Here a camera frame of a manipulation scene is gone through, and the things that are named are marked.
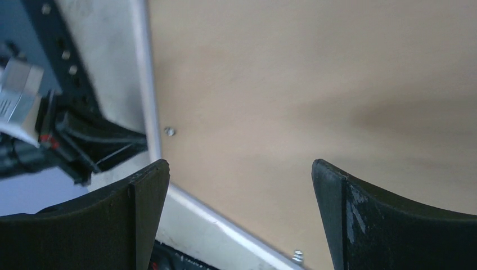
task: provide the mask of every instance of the bolt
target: bolt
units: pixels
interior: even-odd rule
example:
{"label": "bolt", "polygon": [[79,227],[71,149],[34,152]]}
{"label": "bolt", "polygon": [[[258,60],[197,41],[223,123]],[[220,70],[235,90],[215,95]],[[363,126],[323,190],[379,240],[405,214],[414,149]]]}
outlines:
{"label": "bolt", "polygon": [[167,136],[169,137],[174,136],[176,134],[176,130],[171,127],[164,128],[164,131],[165,134],[167,134]]}
{"label": "bolt", "polygon": [[63,54],[61,54],[61,59],[68,60],[70,58],[70,55],[70,51],[63,51]]}
{"label": "bolt", "polygon": [[303,252],[301,250],[295,250],[292,260],[299,266],[303,264]]}
{"label": "bolt", "polygon": [[75,75],[76,72],[78,72],[78,67],[75,66],[75,65],[71,66],[71,67],[70,67],[70,70],[68,70],[68,73],[69,73],[70,75]]}
{"label": "bolt", "polygon": [[16,57],[17,57],[18,59],[22,59],[22,60],[25,60],[25,59],[26,59],[26,55],[25,55],[24,52],[19,52]]}
{"label": "bolt", "polygon": [[50,11],[51,11],[51,7],[50,7],[49,4],[43,4],[42,5],[42,14],[48,15],[48,14],[50,14]]}

